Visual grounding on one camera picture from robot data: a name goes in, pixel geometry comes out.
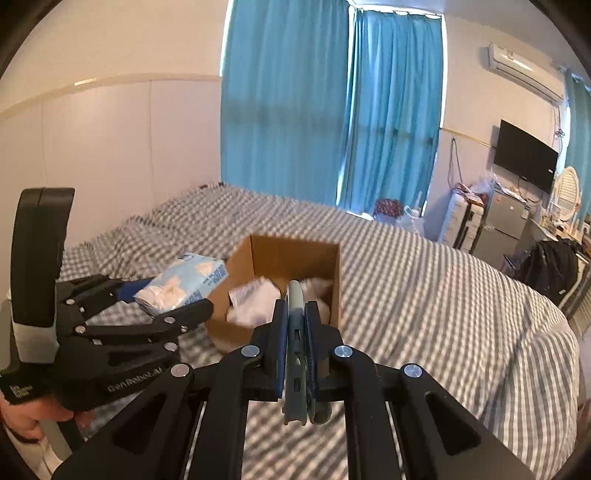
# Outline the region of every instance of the gingham bedsheet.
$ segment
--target gingham bedsheet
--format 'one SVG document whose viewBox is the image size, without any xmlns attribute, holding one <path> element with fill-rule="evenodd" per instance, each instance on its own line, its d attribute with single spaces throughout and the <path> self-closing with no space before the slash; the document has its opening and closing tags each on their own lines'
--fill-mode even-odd
<svg viewBox="0 0 591 480">
<path fill-rule="evenodd" d="M 548 299 L 476 258 L 335 208 L 231 186 L 195 190 L 67 249 L 62 279 L 155 275 L 193 251 L 227 258 L 250 233 L 340 242 L 343 340 L 376 363 L 422 365 L 537 478 L 571 453 L 579 351 Z M 149 317 L 118 303 L 89 323 Z M 194 367 L 220 359 L 204 326 L 180 338 Z M 100 428 L 130 398 L 98 409 Z M 278 404 L 252 402 L 243 479 L 347 478 L 344 412 L 324 426 L 285 427 Z"/>
</svg>

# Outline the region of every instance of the open cardboard box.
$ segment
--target open cardboard box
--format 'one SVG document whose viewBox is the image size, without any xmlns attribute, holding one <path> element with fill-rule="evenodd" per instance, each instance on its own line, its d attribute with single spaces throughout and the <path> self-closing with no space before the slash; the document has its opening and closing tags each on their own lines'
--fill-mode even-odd
<svg viewBox="0 0 591 480">
<path fill-rule="evenodd" d="M 250 235 L 226 261 L 227 279 L 208 296 L 213 303 L 213 315 L 207 331 L 221 352 L 227 353 L 247 345 L 252 328 L 229 323 L 228 292 L 258 277 L 271 280 L 285 296 L 290 280 L 324 278 L 333 280 L 332 291 L 322 298 L 330 306 L 329 324 L 339 327 L 340 319 L 340 249 L 338 244 L 311 242 L 293 238 Z"/>
</svg>

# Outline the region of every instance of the mini fridge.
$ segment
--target mini fridge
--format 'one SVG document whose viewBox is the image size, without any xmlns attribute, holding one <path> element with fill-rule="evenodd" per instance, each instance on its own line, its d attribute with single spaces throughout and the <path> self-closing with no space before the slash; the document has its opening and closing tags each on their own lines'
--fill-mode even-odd
<svg viewBox="0 0 591 480">
<path fill-rule="evenodd" d="M 501 270 L 503 255 L 515 252 L 529 215 L 525 203 L 495 190 L 472 255 Z"/>
</svg>

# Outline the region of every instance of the human hand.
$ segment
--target human hand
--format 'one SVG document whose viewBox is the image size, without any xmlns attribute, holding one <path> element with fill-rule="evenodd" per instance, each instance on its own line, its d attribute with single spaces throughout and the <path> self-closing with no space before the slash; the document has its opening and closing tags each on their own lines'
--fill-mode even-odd
<svg viewBox="0 0 591 480">
<path fill-rule="evenodd" d="M 0 416 L 14 433 L 26 439 L 45 437 L 39 420 L 68 421 L 74 418 L 79 428 L 87 429 L 95 418 L 93 411 L 74 414 L 60 405 L 55 397 L 47 395 L 19 405 L 10 405 L 0 396 Z"/>
</svg>

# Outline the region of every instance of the wall-mounted tv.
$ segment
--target wall-mounted tv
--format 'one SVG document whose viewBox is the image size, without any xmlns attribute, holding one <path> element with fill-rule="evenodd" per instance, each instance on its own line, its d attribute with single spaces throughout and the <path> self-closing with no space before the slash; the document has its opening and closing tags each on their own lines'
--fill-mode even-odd
<svg viewBox="0 0 591 480">
<path fill-rule="evenodd" d="M 495 164 L 550 193 L 558 152 L 521 128 L 501 121 Z"/>
</svg>

